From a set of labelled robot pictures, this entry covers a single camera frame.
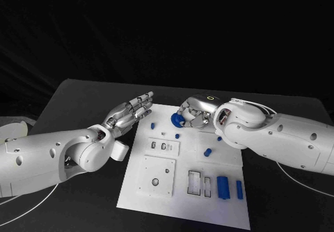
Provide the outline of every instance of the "robotic hand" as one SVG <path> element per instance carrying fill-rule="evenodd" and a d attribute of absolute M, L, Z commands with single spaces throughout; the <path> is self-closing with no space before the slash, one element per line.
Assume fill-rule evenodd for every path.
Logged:
<path fill-rule="evenodd" d="M 183 111 L 194 116 L 185 121 Z M 270 160 L 302 170 L 334 175 L 334 127 L 314 120 L 278 114 L 266 106 L 231 99 L 223 103 L 207 94 L 191 96 L 171 115 L 175 127 L 204 128 L 234 148 L 250 148 Z"/>
<path fill-rule="evenodd" d="M 30 135 L 0 145 L 0 197 L 31 193 L 96 171 L 111 158 L 122 161 L 128 146 L 115 140 L 149 113 L 152 92 L 124 102 L 100 125 Z"/>

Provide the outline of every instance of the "white base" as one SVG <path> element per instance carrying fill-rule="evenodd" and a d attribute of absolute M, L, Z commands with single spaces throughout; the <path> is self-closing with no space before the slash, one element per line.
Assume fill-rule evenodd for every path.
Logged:
<path fill-rule="evenodd" d="M 211 133 L 210 136 L 217 138 L 217 136 L 213 135 L 213 124 L 210 123 L 203 130 L 194 128 L 175 128 L 170 121 L 170 117 L 171 114 L 177 112 L 178 107 L 154 104 L 151 110 L 149 116 L 139 121 L 136 129 L 116 207 L 249 230 L 244 187 L 243 200 L 239 200 L 236 196 L 236 180 L 240 180 L 243 183 L 242 163 L 234 162 L 234 158 L 231 161 L 229 159 L 229 155 L 231 155 L 231 157 L 236 157 L 236 160 L 242 161 L 240 150 L 234 148 L 231 151 L 230 148 L 227 150 L 227 145 L 223 141 L 216 143 L 217 141 L 213 140 L 211 144 L 210 141 L 207 141 L 207 148 L 216 146 L 214 148 L 217 149 L 217 145 L 221 144 L 220 155 L 226 156 L 229 163 L 234 162 L 233 164 L 236 166 L 221 164 L 221 159 L 217 160 L 220 163 L 203 162 L 200 161 L 201 159 L 197 160 L 197 158 L 200 158 L 195 145 L 197 134 L 198 132 L 208 132 Z M 178 156 L 147 154 L 145 146 L 148 138 L 180 142 Z M 216 159 L 213 154 L 214 153 L 204 158 Z M 171 197 L 147 196 L 136 193 L 144 155 L 167 159 L 172 158 L 175 160 Z M 200 172 L 200 196 L 187 194 L 188 171 Z M 229 178 L 229 200 L 217 198 L 217 176 L 226 176 Z M 210 178 L 210 198 L 204 197 L 204 177 Z"/>

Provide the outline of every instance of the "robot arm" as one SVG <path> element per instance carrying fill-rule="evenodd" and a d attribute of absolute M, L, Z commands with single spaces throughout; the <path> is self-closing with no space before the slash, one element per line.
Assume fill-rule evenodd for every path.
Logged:
<path fill-rule="evenodd" d="M 291 115 L 265 114 L 262 105 L 239 99 L 221 103 L 214 96 L 201 95 L 200 98 L 190 97 L 185 102 L 188 107 L 183 104 L 171 116 L 175 126 L 203 128 L 211 121 L 216 134 L 231 147 L 249 148 L 257 155 L 293 168 L 334 175 L 332 126 Z M 200 112 L 193 114 L 195 118 L 190 122 L 180 113 L 185 108 Z"/>
<path fill-rule="evenodd" d="M 151 113 L 151 96 L 148 92 L 116 106 L 100 125 L 30 135 L 1 144 L 0 197 L 31 193 L 96 171 L 109 157 L 122 161 L 128 146 L 115 139 Z"/>

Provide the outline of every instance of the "round hole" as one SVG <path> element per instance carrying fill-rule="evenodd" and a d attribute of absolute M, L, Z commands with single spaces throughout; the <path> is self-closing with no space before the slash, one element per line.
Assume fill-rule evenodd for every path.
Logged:
<path fill-rule="evenodd" d="M 315 140 L 315 139 L 316 139 L 316 134 L 315 134 L 315 133 L 311 134 L 309 139 L 311 139 L 311 140 Z"/>
<path fill-rule="evenodd" d="M 279 125 L 276 131 L 282 131 L 282 129 L 283 129 L 283 125 Z"/>
<path fill-rule="evenodd" d="M 152 179 L 151 184 L 152 184 L 154 186 L 158 185 L 158 179 L 157 179 L 157 178 Z"/>
<path fill-rule="evenodd" d="M 16 158 L 16 164 L 20 166 L 20 165 L 21 165 L 21 162 L 23 162 L 23 157 L 21 157 L 21 156 L 17 156 L 17 158 Z"/>
<path fill-rule="evenodd" d="M 54 155 L 56 155 L 56 150 L 50 149 L 50 158 L 54 158 Z"/>

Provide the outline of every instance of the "blue disc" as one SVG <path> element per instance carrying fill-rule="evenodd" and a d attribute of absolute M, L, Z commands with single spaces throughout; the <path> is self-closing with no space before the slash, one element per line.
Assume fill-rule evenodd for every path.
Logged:
<path fill-rule="evenodd" d="M 181 128 L 181 127 L 183 127 L 183 126 L 180 125 L 180 122 L 184 122 L 185 119 L 183 118 L 181 115 L 178 115 L 177 113 L 174 113 L 174 114 L 171 115 L 170 120 L 171 120 L 172 125 L 174 125 L 177 128 Z"/>

